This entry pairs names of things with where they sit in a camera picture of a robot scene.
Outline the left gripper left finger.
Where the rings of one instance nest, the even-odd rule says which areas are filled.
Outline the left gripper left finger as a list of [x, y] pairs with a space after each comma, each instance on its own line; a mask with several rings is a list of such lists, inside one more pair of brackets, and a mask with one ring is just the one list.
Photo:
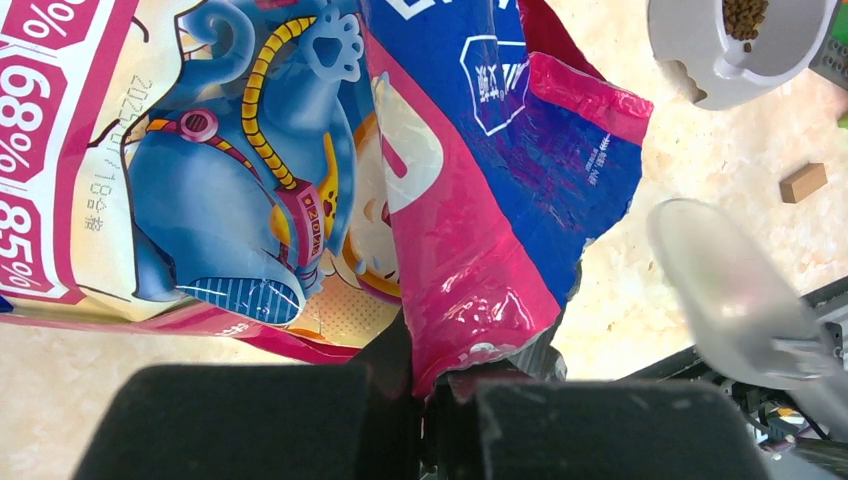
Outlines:
[[415, 479], [421, 418], [397, 317], [335, 365], [157, 365], [116, 392], [78, 479]]

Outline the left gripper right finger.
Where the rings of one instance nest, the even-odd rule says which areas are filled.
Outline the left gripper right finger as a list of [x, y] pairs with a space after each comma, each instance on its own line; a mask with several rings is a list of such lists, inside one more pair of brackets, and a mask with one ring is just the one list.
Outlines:
[[734, 404], [700, 382], [463, 371], [438, 382], [430, 433], [442, 479], [768, 477]]

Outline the clear plastic scoop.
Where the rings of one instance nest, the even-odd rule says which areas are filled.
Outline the clear plastic scoop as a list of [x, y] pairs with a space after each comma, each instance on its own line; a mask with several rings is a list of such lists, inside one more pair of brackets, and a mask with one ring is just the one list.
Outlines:
[[720, 208], [671, 199], [648, 215], [648, 237], [696, 348], [733, 380], [788, 392], [847, 438], [847, 373], [824, 323], [769, 257]]

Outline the colourful pet food bag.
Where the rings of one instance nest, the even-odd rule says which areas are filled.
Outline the colourful pet food bag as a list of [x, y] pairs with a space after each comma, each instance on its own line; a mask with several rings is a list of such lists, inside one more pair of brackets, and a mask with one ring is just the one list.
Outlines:
[[5, 1], [1, 319], [350, 359], [552, 333], [651, 102], [543, 1]]

